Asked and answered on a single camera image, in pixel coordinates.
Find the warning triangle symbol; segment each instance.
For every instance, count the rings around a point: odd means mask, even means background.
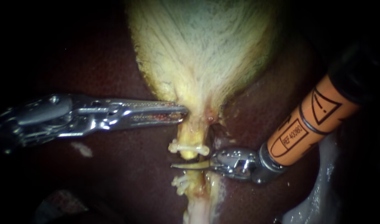
[[[312,110],[316,123],[320,125],[342,104],[330,100],[314,89],[312,92]]]

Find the dark background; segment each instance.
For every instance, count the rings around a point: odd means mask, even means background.
[[[294,29],[307,37],[325,65],[355,39],[362,38],[380,49],[378,1],[296,0],[291,6]],[[121,5],[112,0],[0,3],[0,110],[39,94],[27,85],[39,75],[47,75],[39,73],[42,66],[70,47],[66,43],[84,27],[100,26],[99,21],[116,10],[121,10]],[[376,79],[380,89],[380,75]],[[348,173],[342,176],[345,181],[336,186],[344,198],[342,223],[380,222],[380,104],[377,100],[370,106],[345,127],[350,131],[348,141],[358,137],[370,141],[353,144],[359,153],[348,159]],[[359,126],[366,128],[352,132]],[[7,220],[12,216],[30,217],[44,197],[29,175],[11,163],[19,161],[19,157],[0,155],[0,215]]]

